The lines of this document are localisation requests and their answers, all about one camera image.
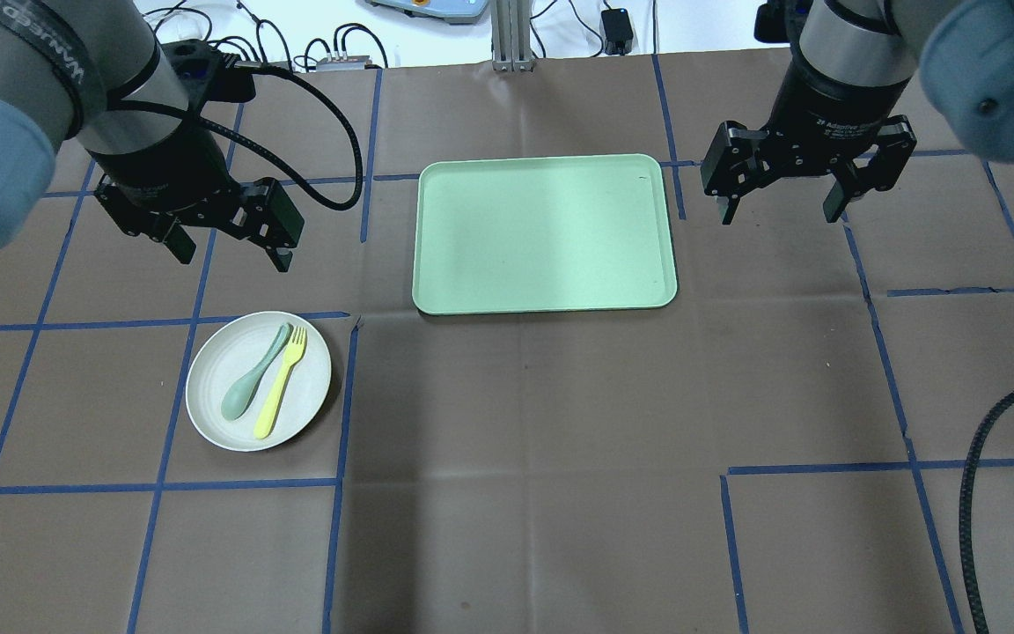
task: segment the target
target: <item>electrical cable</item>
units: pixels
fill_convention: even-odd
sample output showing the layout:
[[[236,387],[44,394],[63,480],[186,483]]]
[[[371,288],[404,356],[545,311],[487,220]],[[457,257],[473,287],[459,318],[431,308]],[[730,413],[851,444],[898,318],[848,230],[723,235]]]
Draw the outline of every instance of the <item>electrical cable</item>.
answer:
[[[240,37],[240,36],[226,36],[226,37],[222,37],[221,40],[215,40],[214,42],[218,42],[219,44],[233,44],[234,42],[241,42],[241,44],[244,44],[245,47],[248,47],[248,52],[250,54],[250,59],[252,59],[252,60],[259,60],[259,59],[261,59],[261,53],[257,52],[257,47],[254,47],[252,42],[249,42],[248,40],[245,40],[244,37]]]
[[[365,25],[362,25],[362,24],[351,25],[350,28],[348,28],[348,29],[346,29],[346,30],[343,31],[343,41],[341,42],[341,45],[343,46],[343,53],[347,52],[347,37],[350,36],[351,32],[354,32],[356,30],[361,30],[362,32],[365,32],[366,36],[370,36],[370,39],[374,40],[374,44],[377,44],[378,51],[382,52],[382,65],[383,65],[383,67],[389,68],[390,67],[390,58],[387,57],[386,54],[385,54],[385,47],[382,46],[382,41],[378,40],[377,36],[374,36],[374,31],[373,30],[370,30],[369,28],[366,28]]]
[[[530,32],[534,33],[534,41],[538,43],[538,49],[542,50],[542,57],[547,57],[547,45],[542,44],[542,39],[538,37],[538,29],[534,28],[534,23],[530,23]]]
[[[310,48],[314,47],[315,44],[321,44],[323,46],[323,51],[327,51],[327,57],[331,57],[331,46],[327,44],[325,40],[321,37],[313,37],[312,40],[303,48],[303,57],[310,57]]]
[[[542,16],[544,13],[546,13],[549,10],[551,10],[551,7],[553,7],[553,5],[555,5],[557,3],[558,3],[558,0],[551,0],[551,3],[547,4],[547,8],[546,9],[540,10],[537,13],[534,13],[534,15],[530,16],[530,19],[532,20],[532,19],[534,19],[534,17],[540,17],[540,16]]]
[[[206,15],[205,11],[192,9],[191,7],[183,7],[182,4],[174,4],[173,7],[168,7],[163,9],[152,9],[148,12],[142,13],[142,16],[144,17],[144,19],[146,19],[146,17],[151,16],[152,13],[158,13],[162,11],[166,11],[166,15],[159,17],[156,24],[154,24],[153,27],[151,28],[151,32],[156,33],[156,36],[158,36],[158,28],[162,27],[162,24],[165,23],[166,20],[169,20],[170,17],[179,15],[179,13],[197,13],[198,15],[205,17],[206,24],[208,25],[206,25],[205,36],[202,37],[201,39],[203,42],[209,41],[210,36],[212,36],[212,33],[214,32],[214,20],[212,19],[212,17]]]
[[[659,0],[651,0],[651,54],[659,54]]]
[[[350,151],[351,153],[353,153],[355,161],[355,190],[353,193],[350,194],[350,197],[347,198],[346,201],[336,202],[323,196],[323,194],[315,191],[315,189],[312,188],[310,184],[307,184],[305,178],[299,175],[299,172],[293,169],[292,165],[285,162],[284,159],[282,159],[281,157],[275,155],[275,153],[273,153],[273,151],[271,151],[270,149],[265,148],[264,145],[257,143],[257,141],[254,141],[248,137],[243,136],[243,134],[234,132],[229,128],[225,128],[224,125],[210,121],[209,119],[206,119],[206,117],[201,117],[193,111],[185,111],[182,109],[172,108],[172,105],[164,103],[153,103],[153,101],[138,101],[138,100],[128,100],[128,99],[116,101],[115,103],[110,103],[108,110],[149,112],[154,114],[161,114],[161,116],[173,117],[174,119],[179,119],[183,121],[191,121],[194,124],[201,125],[202,128],[205,128],[206,130],[209,130],[210,132],[213,132],[220,137],[226,137],[226,139],[236,142],[236,144],[238,145],[242,145],[242,147],[249,149],[254,153],[257,153],[257,155],[262,157],[263,159],[269,161],[270,163],[275,164],[279,169],[284,171],[284,173],[286,173],[286,175],[289,177],[290,180],[294,181],[295,184],[299,186],[299,189],[303,190],[304,193],[307,194],[307,196],[312,198],[312,200],[314,200],[318,204],[327,206],[327,208],[334,209],[336,211],[346,211],[350,208],[353,208],[353,206],[357,204],[358,199],[362,196],[363,192],[363,184],[364,184],[363,156],[362,156],[362,147],[358,143],[358,135],[355,134],[354,126],[350,124],[350,121],[347,120],[345,114],[343,114],[343,112],[339,110],[338,105],[336,105],[334,101],[331,101],[330,98],[327,97],[327,95],[323,95],[323,93],[318,88],[315,88],[314,85],[310,83],[306,83],[306,81],[301,79],[301,77],[295,75],[295,73],[293,73],[290,70],[279,67],[273,67],[273,65],[265,65],[262,68],[252,69],[250,70],[250,72],[255,73],[255,75],[271,75],[274,77],[281,77],[281,79],[299,85],[299,87],[305,89],[312,96],[316,97],[316,99],[320,100],[322,104],[327,105],[327,110],[330,110],[331,114],[334,114],[335,119],[337,119],[339,123],[343,126],[343,129],[347,132],[347,139],[350,140]]]
[[[244,47],[241,47],[241,45],[237,44],[237,42],[233,42],[233,41],[230,41],[230,40],[214,40],[214,41],[206,42],[206,44],[209,44],[210,47],[213,47],[215,50],[218,50],[218,51],[221,51],[221,45],[222,44],[228,44],[230,47],[233,47],[234,49],[237,49],[237,51],[241,52],[241,59],[242,60],[244,60],[246,62],[252,60],[252,57],[249,57],[249,52],[245,51]]]
[[[261,51],[261,61],[265,64],[269,63],[269,56],[265,53],[264,44],[261,42],[261,27],[266,24],[273,27],[273,30],[275,30],[277,36],[281,38],[281,44],[284,45],[284,61],[286,61],[287,64],[292,65],[292,51],[289,49],[289,41],[284,39],[284,32],[281,31],[281,28],[279,28],[278,25],[274,24],[271,20],[264,19],[264,17],[257,20],[257,49],[258,51]]]
[[[961,574],[964,577],[964,592],[969,598],[972,626],[977,634],[989,634],[989,623],[985,621],[985,609],[977,586],[977,565],[972,557],[972,490],[985,441],[989,440],[993,425],[997,424],[998,419],[1012,405],[1014,405],[1014,392],[1002,398],[993,409],[989,410],[981,426],[977,426],[977,433],[972,437],[972,444],[969,445],[969,453],[964,459],[964,470],[961,473],[961,502],[957,513],[957,533],[961,542]]]
[[[321,60],[316,60],[314,57],[311,57],[311,56],[294,56],[292,58],[292,63],[295,64],[295,65],[297,65],[297,67],[302,68],[303,72],[311,72],[314,69],[317,69],[318,68],[318,62],[320,62],[320,61]]]
[[[592,36],[594,36],[596,38],[596,40],[600,41],[600,49],[597,49],[597,52],[594,53],[594,54],[591,54],[591,56],[589,56],[589,57],[600,56],[600,54],[602,54],[604,52],[604,39],[603,39],[603,37],[600,37],[599,32],[596,32],[594,29],[592,29],[591,25],[589,25],[587,23],[584,23],[584,20],[581,19],[581,16],[577,12],[577,6],[574,4],[574,0],[567,0],[567,1],[568,1],[568,3],[570,3],[570,8],[574,9],[574,17],[576,17],[578,19],[578,21],[581,23],[581,25],[583,25],[586,30],[588,30],[589,32],[591,32]]]

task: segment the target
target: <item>sage green spoon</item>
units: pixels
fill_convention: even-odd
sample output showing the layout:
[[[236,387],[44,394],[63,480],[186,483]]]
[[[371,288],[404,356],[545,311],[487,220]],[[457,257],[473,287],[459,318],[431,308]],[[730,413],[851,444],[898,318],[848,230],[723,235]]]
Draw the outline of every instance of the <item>sage green spoon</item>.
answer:
[[[226,421],[236,421],[241,417],[241,414],[244,414],[245,410],[249,409],[252,397],[257,394],[257,386],[261,384],[261,377],[265,376],[265,370],[269,369],[273,358],[277,358],[277,354],[289,341],[291,333],[292,326],[287,324],[281,326],[281,330],[277,331],[277,338],[273,340],[273,345],[270,346],[269,352],[265,353],[261,362],[254,369],[245,372],[244,376],[238,378],[229,388],[229,392],[225,393],[225,398],[222,400],[222,417],[225,417]]]

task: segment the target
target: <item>round plate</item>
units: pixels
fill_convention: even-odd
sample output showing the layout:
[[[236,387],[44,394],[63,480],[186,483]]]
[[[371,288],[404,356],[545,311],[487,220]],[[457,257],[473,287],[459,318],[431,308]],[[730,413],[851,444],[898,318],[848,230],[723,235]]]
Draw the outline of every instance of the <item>round plate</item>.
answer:
[[[236,421],[226,421],[222,417],[222,400],[233,381],[261,361],[285,323],[305,329],[307,348],[289,374],[273,432],[258,440],[252,437],[252,429],[271,385],[277,380],[284,353],[274,358],[261,378],[249,409]],[[198,433],[223,449],[269,449],[307,426],[323,404],[330,388],[331,351],[314,326],[289,312],[254,312],[226,324],[198,351],[186,377],[186,410]]]

